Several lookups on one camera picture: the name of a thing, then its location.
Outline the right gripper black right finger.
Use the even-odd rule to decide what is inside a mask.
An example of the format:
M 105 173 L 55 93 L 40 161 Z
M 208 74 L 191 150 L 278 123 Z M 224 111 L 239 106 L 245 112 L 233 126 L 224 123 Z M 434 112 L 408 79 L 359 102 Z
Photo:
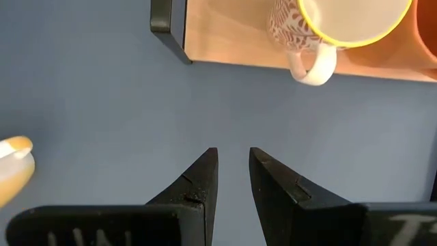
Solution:
M 437 202 L 354 203 L 255 147 L 249 172 L 267 246 L 437 246 Z

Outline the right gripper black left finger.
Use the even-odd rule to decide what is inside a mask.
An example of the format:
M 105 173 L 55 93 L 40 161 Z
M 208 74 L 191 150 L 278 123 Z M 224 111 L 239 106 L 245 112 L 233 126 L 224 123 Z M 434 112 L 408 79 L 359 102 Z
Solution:
M 9 246 L 211 246 L 219 157 L 208 148 L 140 205 L 39 206 L 13 217 Z

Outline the yellow-orange mug white handle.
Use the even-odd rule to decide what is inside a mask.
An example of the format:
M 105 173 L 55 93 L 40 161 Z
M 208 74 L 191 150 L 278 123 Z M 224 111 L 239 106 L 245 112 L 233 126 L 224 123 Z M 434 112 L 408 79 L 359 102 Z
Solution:
M 32 141 L 26 136 L 0 140 L 0 209 L 29 182 L 36 162 Z

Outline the orange-brown mug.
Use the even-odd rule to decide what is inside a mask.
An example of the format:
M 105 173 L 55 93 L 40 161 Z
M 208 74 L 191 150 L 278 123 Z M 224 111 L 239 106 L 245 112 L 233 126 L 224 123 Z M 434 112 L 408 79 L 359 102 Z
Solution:
M 437 0 L 413 0 L 389 35 L 346 55 L 358 65 L 411 69 L 437 81 Z

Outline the red-white patterned mug yellow rim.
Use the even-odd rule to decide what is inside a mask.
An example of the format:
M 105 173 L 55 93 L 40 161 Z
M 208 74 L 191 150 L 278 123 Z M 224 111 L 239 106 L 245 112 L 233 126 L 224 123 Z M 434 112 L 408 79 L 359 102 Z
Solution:
M 292 77 L 320 86 L 337 65 L 337 52 L 373 44 L 391 33 L 412 0 L 274 0 L 267 34 L 285 53 Z

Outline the blue-grey table mat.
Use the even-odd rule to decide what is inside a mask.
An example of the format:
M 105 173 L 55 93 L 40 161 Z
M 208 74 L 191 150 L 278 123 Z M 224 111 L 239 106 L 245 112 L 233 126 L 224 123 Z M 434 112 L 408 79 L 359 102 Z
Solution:
M 183 64 L 149 0 L 0 2 L 0 140 L 28 136 L 36 171 L 0 209 L 144 204 L 218 149 L 213 246 L 265 246 L 249 176 L 257 146 L 352 202 L 427 201 L 437 85 Z

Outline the wooden shelf rack black frame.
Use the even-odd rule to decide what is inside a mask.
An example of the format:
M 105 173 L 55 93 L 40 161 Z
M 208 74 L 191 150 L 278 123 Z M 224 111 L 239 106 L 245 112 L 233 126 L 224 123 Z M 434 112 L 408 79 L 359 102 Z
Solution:
M 288 68 L 283 50 L 267 34 L 274 0 L 150 0 L 151 32 L 183 63 L 218 62 Z M 437 82 L 406 68 L 374 68 L 337 52 L 335 73 Z

